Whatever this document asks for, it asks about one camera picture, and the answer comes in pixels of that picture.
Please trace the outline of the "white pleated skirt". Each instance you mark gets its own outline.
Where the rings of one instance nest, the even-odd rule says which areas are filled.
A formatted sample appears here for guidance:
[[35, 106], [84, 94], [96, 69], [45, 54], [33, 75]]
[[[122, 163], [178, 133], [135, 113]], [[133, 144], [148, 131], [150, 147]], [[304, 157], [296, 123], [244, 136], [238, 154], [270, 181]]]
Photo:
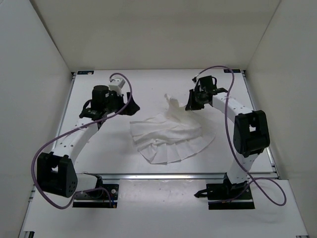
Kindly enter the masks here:
[[150, 164], [170, 164], [194, 156], [216, 137], [218, 123], [186, 111], [176, 98], [164, 95], [168, 108], [153, 117], [130, 122], [138, 152]]

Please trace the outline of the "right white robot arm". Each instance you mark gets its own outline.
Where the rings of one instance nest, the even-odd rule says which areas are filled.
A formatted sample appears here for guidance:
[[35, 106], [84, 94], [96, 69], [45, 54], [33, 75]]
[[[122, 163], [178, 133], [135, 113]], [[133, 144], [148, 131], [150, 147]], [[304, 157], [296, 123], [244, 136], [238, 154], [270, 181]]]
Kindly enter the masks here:
[[197, 111], [205, 105], [224, 114], [226, 135], [228, 121], [234, 123], [233, 138], [228, 139], [229, 147], [234, 155], [234, 162], [224, 177], [222, 194], [234, 198], [240, 188], [247, 183], [248, 172], [256, 158], [270, 144], [270, 137], [265, 112], [254, 111], [230, 96], [230, 91], [217, 87], [217, 79], [213, 76], [194, 77], [195, 87], [189, 91], [187, 111]]

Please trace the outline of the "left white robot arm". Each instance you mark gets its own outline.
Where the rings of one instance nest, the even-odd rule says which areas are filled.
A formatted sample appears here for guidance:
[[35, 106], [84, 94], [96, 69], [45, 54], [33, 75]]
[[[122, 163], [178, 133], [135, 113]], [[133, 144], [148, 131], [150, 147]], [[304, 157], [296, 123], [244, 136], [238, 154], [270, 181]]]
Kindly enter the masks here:
[[90, 138], [104, 123], [104, 118], [112, 113], [132, 116], [140, 107], [134, 102], [130, 92], [128, 101], [120, 86], [97, 85], [92, 90], [92, 98], [84, 106], [76, 131], [65, 136], [49, 153], [41, 153], [37, 158], [37, 182], [44, 192], [69, 198], [78, 191], [87, 191], [92, 197], [103, 193], [103, 184], [96, 175], [77, 174], [75, 161]]

